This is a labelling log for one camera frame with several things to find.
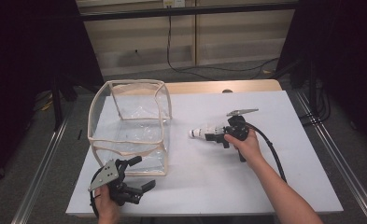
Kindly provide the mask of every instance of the black cable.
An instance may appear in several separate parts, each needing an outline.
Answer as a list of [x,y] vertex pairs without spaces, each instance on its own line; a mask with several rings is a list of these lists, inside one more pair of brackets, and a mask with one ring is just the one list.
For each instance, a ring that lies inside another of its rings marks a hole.
[[283,172],[282,164],[279,160],[278,154],[276,154],[275,148],[273,146],[273,143],[267,138],[267,136],[265,136],[265,134],[262,131],[260,131],[258,128],[256,128],[256,126],[254,126],[253,124],[250,124],[250,123],[245,122],[245,121],[240,121],[240,120],[238,120],[238,122],[245,123],[246,126],[248,126],[249,129],[252,129],[255,132],[257,132],[259,135],[261,135],[261,137],[264,139],[264,141],[267,143],[267,146],[271,149],[271,152],[273,153],[273,156],[274,156],[274,159],[275,159],[275,162],[276,162],[276,166],[278,167],[279,175],[281,176],[281,178],[286,183],[288,183],[288,181],[286,180],[286,177],[285,177],[285,173]]
[[319,104],[317,105],[317,113],[314,114],[313,111],[310,111],[304,115],[299,116],[299,119],[308,119],[311,116],[316,116],[317,114],[320,115],[319,117],[322,117],[324,115],[324,111],[325,111],[325,100],[323,99],[323,87],[320,88],[320,93],[318,95],[318,100],[317,102],[321,102],[320,104],[320,108],[319,108]]
[[318,114],[319,114],[320,118],[323,118],[326,115],[326,113],[329,113],[329,115],[330,115],[330,107],[329,107],[329,109],[327,108],[326,103],[325,103],[325,99],[324,99],[325,98],[324,95],[326,95],[327,100],[328,100],[328,105],[329,105],[330,104],[329,95],[327,94],[327,92],[324,91],[324,88],[322,87],[320,89],[320,94],[319,94],[319,101],[321,102],[321,108],[319,109]]
[[168,44],[167,44],[167,47],[166,47],[166,61],[168,62],[169,67],[172,70],[174,70],[175,72],[191,74],[191,75],[195,75],[197,77],[201,77],[201,78],[204,78],[204,79],[209,79],[209,80],[212,80],[212,81],[216,81],[214,78],[204,77],[204,76],[202,76],[200,74],[197,74],[197,73],[188,72],[187,70],[196,68],[196,69],[216,69],[216,70],[228,71],[228,72],[246,72],[246,71],[251,71],[251,70],[255,70],[255,69],[260,68],[259,72],[254,77],[249,78],[249,79],[254,79],[255,77],[258,77],[261,74],[261,70],[266,64],[274,62],[274,61],[279,59],[279,58],[273,58],[273,59],[271,59],[267,62],[262,63],[261,65],[251,67],[251,68],[244,68],[244,69],[228,69],[228,68],[221,68],[221,67],[214,67],[214,66],[192,66],[192,67],[187,67],[187,68],[175,68],[174,66],[171,65],[170,57],[169,57],[169,55],[170,55],[169,51],[170,51],[170,48],[171,48],[171,39],[172,39],[172,17],[169,17],[168,19],[169,19],[169,31],[168,31]]
[[326,121],[330,117],[330,115],[332,113],[332,107],[331,107],[331,103],[330,103],[329,94],[327,92],[326,92],[326,100],[327,100],[327,107],[328,107],[326,118],[319,117],[316,120],[312,120],[310,122],[304,123],[303,124],[304,127],[305,126],[314,125],[314,124],[318,124],[318,123],[324,122],[324,121]]
[[[93,180],[95,180],[95,178],[99,175],[99,173],[101,173],[103,169],[104,167],[99,168],[99,170],[95,173],[95,175],[93,175],[91,183],[93,182]],[[96,215],[96,217],[99,217],[98,209],[96,209],[95,197],[93,197],[92,191],[90,192],[90,200],[91,200],[90,206],[92,207],[94,214]]]

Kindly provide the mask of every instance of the wall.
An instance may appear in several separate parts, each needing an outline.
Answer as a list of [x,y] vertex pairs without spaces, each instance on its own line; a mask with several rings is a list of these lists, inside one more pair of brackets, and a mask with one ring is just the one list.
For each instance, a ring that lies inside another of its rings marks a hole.
[[[197,0],[200,7],[266,3],[266,0]],[[186,1],[194,6],[195,1]],[[80,7],[81,13],[162,8],[162,1]],[[171,19],[170,62],[175,67],[278,57],[294,10],[242,12]],[[86,21],[104,76],[168,68],[165,17]]]

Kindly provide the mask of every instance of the human hand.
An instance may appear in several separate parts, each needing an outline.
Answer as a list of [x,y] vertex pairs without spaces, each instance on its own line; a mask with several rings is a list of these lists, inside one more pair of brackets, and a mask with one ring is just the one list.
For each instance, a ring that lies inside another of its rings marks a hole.
[[120,220],[120,208],[110,199],[108,186],[103,185],[96,189],[95,195],[95,205],[99,213],[98,223],[117,224]]
[[241,152],[242,156],[247,160],[247,164],[251,167],[255,161],[263,160],[260,152],[259,141],[256,132],[249,129],[247,139],[240,141],[229,134],[224,135],[224,139],[233,144],[235,149]]

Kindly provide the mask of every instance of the wall outlet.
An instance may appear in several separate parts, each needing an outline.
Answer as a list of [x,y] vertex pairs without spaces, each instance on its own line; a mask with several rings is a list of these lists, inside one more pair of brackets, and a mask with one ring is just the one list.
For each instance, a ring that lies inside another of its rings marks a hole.
[[163,7],[174,7],[174,0],[163,0]]
[[186,0],[175,0],[174,7],[185,7]]

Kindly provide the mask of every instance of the electrical cord on floor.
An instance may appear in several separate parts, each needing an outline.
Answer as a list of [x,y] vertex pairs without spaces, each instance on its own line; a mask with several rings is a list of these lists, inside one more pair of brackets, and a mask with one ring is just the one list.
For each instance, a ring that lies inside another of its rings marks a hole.
[[308,114],[305,114],[299,117],[300,119],[305,119],[305,118],[311,119],[311,117],[316,116],[314,120],[303,123],[304,127],[324,122],[331,115],[332,108],[331,108],[329,94],[323,89],[323,87],[320,89],[320,93],[318,97],[319,97],[318,103],[320,103],[320,109],[318,109],[319,105],[317,105],[318,112],[316,114],[313,112],[309,112]]
[[172,70],[174,70],[175,72],[178,72],[178,73],[190,74],[190,75],[194,75],[194,76],[201,77],[201,78],[208,79],[208,80],[212,80],[212,81],[217,81],[217,80],[214,79],[214,78],[211,78],[211,77],[202,76],[202,75],[197,74],[197,73],[189,72],[188,70],[190,70],[190,69],[216,69],[216,70],[228,71],[228,72],[246,72],[246,71],[259,69],[259,72],[255,76],[249,78],[249,79],[254,79],[254,78],[258,77],[261,74],[261,70],[266,64],[277,61],[279,59],[279,58],[273,58],[269,61],[266,61],[266,62],[262,63],[261,65],[258,65],[258,66],[255,66],[255,67],[250,67],[250,68],[244,68],[244,69],[228,69],[228,68],[221,68],[221,67],[214,67],[214,66],[191,66],[191,67],[187,67],[187,68],[175,68],[174,66],[171,65],[170,57],[169,57],[170,56],[170,48],[171,48],[171,39],[172,39],[172,17],[169,17],[168,44],[167,44],[167,47],[166,47],[166,61],[168,62],[169,67]]

